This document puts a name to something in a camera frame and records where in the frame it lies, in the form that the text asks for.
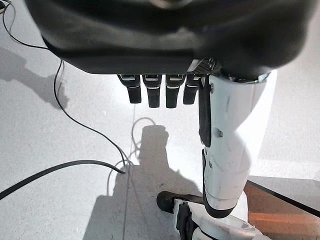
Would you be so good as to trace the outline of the robot left hand black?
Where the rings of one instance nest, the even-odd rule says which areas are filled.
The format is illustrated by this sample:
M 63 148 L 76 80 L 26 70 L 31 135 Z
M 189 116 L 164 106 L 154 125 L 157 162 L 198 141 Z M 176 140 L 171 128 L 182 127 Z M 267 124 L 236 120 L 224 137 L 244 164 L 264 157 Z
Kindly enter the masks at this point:
M 238 203 L 257 159 L 277 68 L 304 47 L 315 0 L 28 0 L 46 46 L 91 74 L 199 75 L 203 201 Z

